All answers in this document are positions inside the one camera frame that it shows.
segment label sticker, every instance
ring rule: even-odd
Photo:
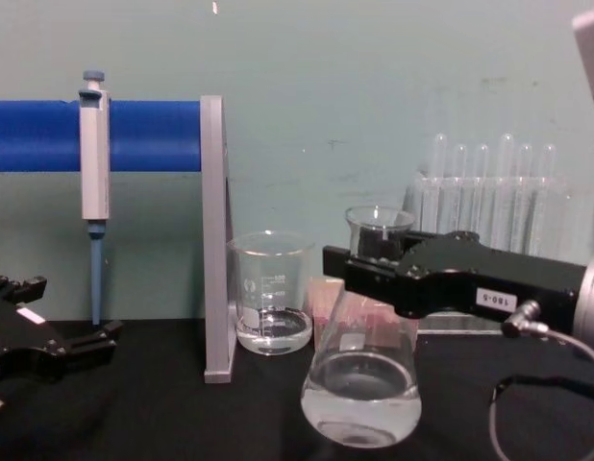
[[[517,297],[509,293],[477,288],[477,304],[505,312],[514,312],[517,308]]]
[[[340,351],[360,351],[365,346],[365,335],[363,333],[344,333],[339,338]]]
[[[34,322],[37,325],[45,323],[45,319],[43,319],[36,312],[30,310],[28,307],[21,307],[17,309],[17,313],[23,317],[26,317],[29,321]]]
[[[243,322],[243,325],[248,328],[258,329],[260,325],[259,312],[252,307],[244,306],[241,321]]]

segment gray bracket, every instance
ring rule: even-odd
[[[206,383],[231,382],[235,357],[235,268],[227,252],[233,238],[229,164],[221,96],[202,96],[201,188],[205,270]]]

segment glass flask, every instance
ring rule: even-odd
[[[402,254],[413,218],[397,208],[349,208],[351,254],[387,260]],[[334,305],[302,389],[309,423],[341,445],[375,449],[395,445],[416,428],[421,398],[412,355],[414,323],[392,324],[364,306],[371,300],[344,290]]]
[[[264,355],[303,348],[312,335],[305,297],[313,244],[297,233],[265,230],[241,235],[228,246],[235,267],[239,343]]]

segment green wall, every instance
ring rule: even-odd
[[[226,98],[235,231],[346,245],[347,206],[401,203],[431,139],[553,142],[594,192],[577,0],[0,0],[0,99]],[[200,314],[198,175],[113,175],[106,311]],[[39,313],[88,315],[76,175],[0,175],[0,274],[50,279]],[[313,268],[320,271],[320,261]]]

